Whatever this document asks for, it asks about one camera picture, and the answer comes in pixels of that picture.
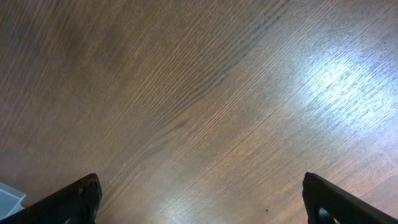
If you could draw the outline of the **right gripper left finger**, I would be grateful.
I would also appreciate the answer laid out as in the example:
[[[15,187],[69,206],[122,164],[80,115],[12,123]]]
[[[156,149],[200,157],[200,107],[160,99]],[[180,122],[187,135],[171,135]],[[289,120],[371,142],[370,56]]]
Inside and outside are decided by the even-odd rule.
[[[101,199],[99,178],[92,173],[1,220],[1,224],[95,224]]]

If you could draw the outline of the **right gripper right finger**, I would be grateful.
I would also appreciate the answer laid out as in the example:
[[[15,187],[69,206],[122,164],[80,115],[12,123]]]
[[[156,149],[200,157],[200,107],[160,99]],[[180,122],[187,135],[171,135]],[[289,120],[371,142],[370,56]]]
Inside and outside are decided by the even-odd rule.
[[[323,177],[306,172],[302,198],[309,224],[397,224],[397,219],[374,208]]]

